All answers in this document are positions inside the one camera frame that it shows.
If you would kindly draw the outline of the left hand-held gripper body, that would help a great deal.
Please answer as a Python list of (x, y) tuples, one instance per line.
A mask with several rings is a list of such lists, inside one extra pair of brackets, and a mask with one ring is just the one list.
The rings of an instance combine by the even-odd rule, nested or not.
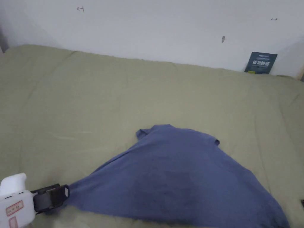
[(1, 181), (1, 228), (26, 228), (35, 219), (33, 194), (26, 190), (26, 179), (25, 173), (19, 173)]

